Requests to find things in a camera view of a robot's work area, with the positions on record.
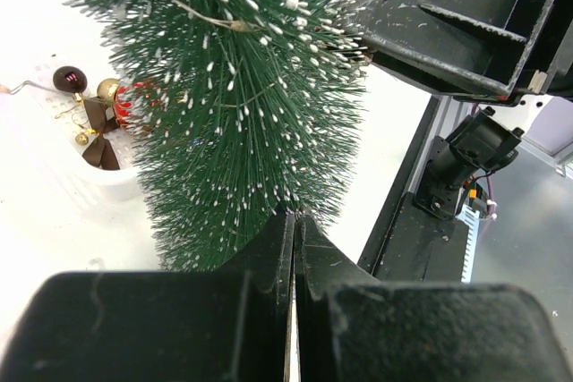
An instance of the christmas ornament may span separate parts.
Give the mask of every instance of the christmas ornament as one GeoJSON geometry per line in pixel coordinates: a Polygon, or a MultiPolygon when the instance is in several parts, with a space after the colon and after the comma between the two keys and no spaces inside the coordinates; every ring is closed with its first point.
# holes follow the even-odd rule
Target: christmas ornament
{"type": "Polygon", "coordinates": [[[103,100],[106,105],[112,106],[118,90],[119,80],[116,78],[106,78],[98,85],[98,98],[103,100]]]}
{"type": "MultiPolygon", "coordinates": [[[[131,87],[119,87],[114,99],[114,114],[117,122],[122,126],[126,126],[129,122],[129,116],[132,110],[132,103],[126,101],[125,93],[132,89],[153,89],[155,86],[149,82],[136,82],[131,87]]],[[[151,95],[145,95],[145,98],[151,99],[151,95]]],[[[161,101],[153,99],[150,101],[151,106],[161,105],[161,101]]]]}
{"type": "Polygon", "coordinates": [[[81,156],[94,167],[101,167],[103,170],[119,170],[119,162],[111,142],[104,136],[106,133],[117,129],[119,124],[115,118],[107,118],[107,107],[99,103],[98,100],[88,98],[83,101],[83,105],[91,126],[85,132],[95,134],[96,139],[83,151],[81,156]]]}
{"type": "Polygon", "coordinates": [[[86,146],[89,141],[90,138],[88,138],[88,135],[84,132],[78,133],[75,137],[75,143],[77,143],[78,145],[82,145],[83,147],[86,146]]]}
{"type": "Polygon", "coordinates": [[[54,72],[52,78],[54,87],[64,93],[72,93],[73,99],[80,103],[82,93],[88,87],[88,78],[85,73],[74,66],[62,66],[54,72]]]}

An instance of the brown ribbon bow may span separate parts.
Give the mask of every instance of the brown ribbon bow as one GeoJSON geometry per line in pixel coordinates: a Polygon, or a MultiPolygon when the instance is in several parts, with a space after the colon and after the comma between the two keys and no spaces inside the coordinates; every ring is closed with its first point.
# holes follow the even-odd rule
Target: brown ribbon bow
{"type": "Polygon", "coordinates": [[[107,107],[99,100],[85,99],[83,105],[91,128],[96,132],[96,139],[83,151],[83,158],[94,167],[101,166],[104,170],[119,170],[119,163],[111,142],[104,137],[105,133],[117,129],[119,124],[114,117],[107,119],[107,107]]]}

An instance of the white table surface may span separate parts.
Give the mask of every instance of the white table surface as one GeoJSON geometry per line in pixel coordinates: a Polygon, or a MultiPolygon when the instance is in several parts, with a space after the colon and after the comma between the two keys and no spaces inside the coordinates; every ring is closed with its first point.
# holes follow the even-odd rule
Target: white table surface
{"type": "MultiPolygon", "coordinates": [[[[33,67],[54,52],[106,61],[99,25],[63,1],[0,0],[0,83],[11,87],[29,79],[33,67]]],[[[329,238],[354,261],[429,99],[372,66],[366,84],[369,112],[355,180],[342,216],[329,229],[329,238]]],[[[0,94],[0,357],[30,297],[51,275],[96,269],[93,259],[112,270],[158,266],[142,198],[109,202],[89,213],[75,208],[57,175],[22,144],[18,128],[6,123],[7,115],[18,115],[22,128],[42,133],[26,123],[17,97],[0,94]],[[6,156],[15,153],[18,157],[6,156]]]]}

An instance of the gold ornament ball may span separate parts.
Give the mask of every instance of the gold ornament ball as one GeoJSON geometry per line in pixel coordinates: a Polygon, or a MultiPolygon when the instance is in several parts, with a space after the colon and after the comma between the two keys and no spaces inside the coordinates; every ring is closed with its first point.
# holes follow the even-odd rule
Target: gold ornament ball
{"type": "Polygon", "coordinates": [[[79,133],[75,137],[75,143],[77,143],[78,145],[85,146],[88,144],[89,141],[90,141],[90,138],[88,138],[88,135],[86,133],[79,133]]]}
{"type": "Polygon", "coordinates": [[[102,99],[106,105],[112,106],[118,90],[119,80],[116,78],[107,78],[98,85],[98,98],[102,99]]]}

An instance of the white plastic basket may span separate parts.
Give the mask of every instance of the white plastic basket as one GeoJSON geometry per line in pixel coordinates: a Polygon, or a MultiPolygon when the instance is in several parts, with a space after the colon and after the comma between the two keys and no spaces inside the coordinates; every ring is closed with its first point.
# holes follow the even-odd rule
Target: white plastic basket
{"type": "MultiPolygon", "coordinates": [[[[95,97],[96,88],[102,80],[115,76],[107,64],[90,64],[85,57],[76,62],[53,55],[35,67],[30,81],[53,89],[53,74],[64,65],[78,67],[86,74],[88,88],[83,93],[86,98],[95,97]]],[[[28,143],[33,146],[32,150],[47,161],[56,178],[79,206],[90,208],[102,200],[126,200],[141,194],[137,184],[137,168],[133,167],[132,137],[125,130],[120,128],[105,135],[114,149],[120,170],[102,170],[83,159],[81,154],[87,146],[75,142],[75,136],[82,132],[78,124],[90,127],[85,109],[79,106],[56,119],[58,114],[76,105],[71,94],[27,86],[14,97],[19,99],[26,123],[34,125],[28,128],[29,133],[24,133],[27,134],[28,143]]],[[[90,143],[95,139],[93,135],[89,138],[90,143]]]]}

